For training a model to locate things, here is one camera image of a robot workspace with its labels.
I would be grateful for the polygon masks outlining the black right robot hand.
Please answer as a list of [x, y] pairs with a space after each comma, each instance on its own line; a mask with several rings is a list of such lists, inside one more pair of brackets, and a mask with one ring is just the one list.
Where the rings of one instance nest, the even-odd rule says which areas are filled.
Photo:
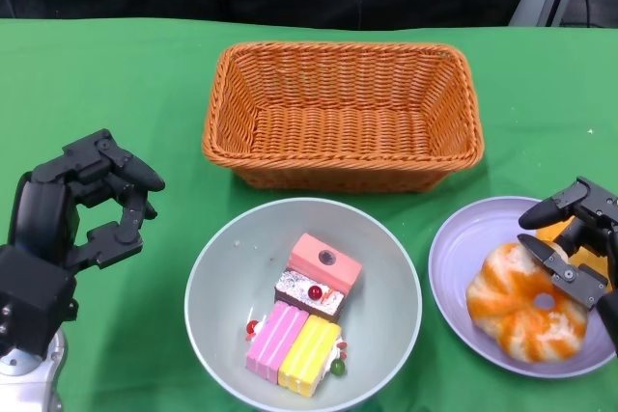
[[[606, 333], [617, 343], [617, 196], [578, 177], [566, 189], [528, 209], [519, 225], [526, 231], [538, 230], [566, 220], [571, 223], [551, 243], [528, 233], [519, 234], [518, 240], [549, 273], [555, 287], [597, 311]], [[582, 248], [607, 257], [607, 277], [559, 255], [564, 252], [571, 257]]]

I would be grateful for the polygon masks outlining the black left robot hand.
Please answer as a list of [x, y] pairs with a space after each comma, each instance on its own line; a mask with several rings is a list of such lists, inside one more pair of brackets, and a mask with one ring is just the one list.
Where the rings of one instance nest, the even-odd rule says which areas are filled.
[[[142, 250], [142, 224], [156, 218], [148, 194], [164, 188], [150, 165], [102, 129], [64, 146], [62, 155], [22, 176], [8, 241], [74, 273], [113, 265]], [[121, 220], [88, 231], [87, 242], [76, 245], [77, 207], [109, 200], [122, 207]]]

